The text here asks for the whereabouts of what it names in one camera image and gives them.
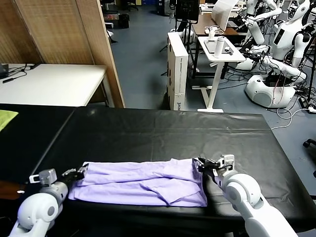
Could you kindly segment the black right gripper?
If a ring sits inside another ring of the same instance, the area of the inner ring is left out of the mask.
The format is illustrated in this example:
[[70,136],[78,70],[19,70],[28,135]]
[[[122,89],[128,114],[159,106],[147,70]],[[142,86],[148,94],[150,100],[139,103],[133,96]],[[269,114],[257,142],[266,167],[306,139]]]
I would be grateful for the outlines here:
[[199,172],[212,172],[213,178],[219,175],[219,172],[224,166],[222,163],[212,160],[212,159],[206,159],[206,158],[197,158],[197,159],[199,160],[200,164],[203,165],[203,166],[198,167]]

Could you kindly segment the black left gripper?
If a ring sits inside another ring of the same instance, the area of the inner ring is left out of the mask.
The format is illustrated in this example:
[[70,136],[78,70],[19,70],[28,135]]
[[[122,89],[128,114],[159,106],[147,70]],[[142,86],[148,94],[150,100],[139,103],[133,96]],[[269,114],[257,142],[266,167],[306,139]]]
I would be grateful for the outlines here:
[[68,169],[61,175],[61,182],[65,184],[72,184],[77,180],[77,175],[78,178],[84,178],[85,173],[88,169],[89,164],[84,164],[81,166],[78,170],[76,168]]

